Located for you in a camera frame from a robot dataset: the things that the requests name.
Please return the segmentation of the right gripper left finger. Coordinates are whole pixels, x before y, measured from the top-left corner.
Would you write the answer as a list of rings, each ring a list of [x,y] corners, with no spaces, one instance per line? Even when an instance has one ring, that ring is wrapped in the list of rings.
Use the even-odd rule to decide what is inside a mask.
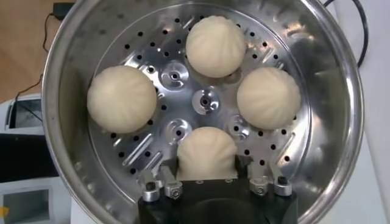
[[[163,195],[173,200],[180,198],[183,184],[176,179],[178,159],[163,161],[156,176],[151,170],[141,172],[142,199],[145,202],[155,202]]]

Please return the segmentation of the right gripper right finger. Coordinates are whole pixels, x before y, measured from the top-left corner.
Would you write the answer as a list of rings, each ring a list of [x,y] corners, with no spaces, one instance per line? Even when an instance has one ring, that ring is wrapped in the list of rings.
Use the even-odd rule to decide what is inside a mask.
[[[292,185],[275,161],[261,165],[251,156],[237,156],[236,170],[238,178],[249,180],[249,189],[256,195],[262,197],[272,190],[280,197],[292,196]]]

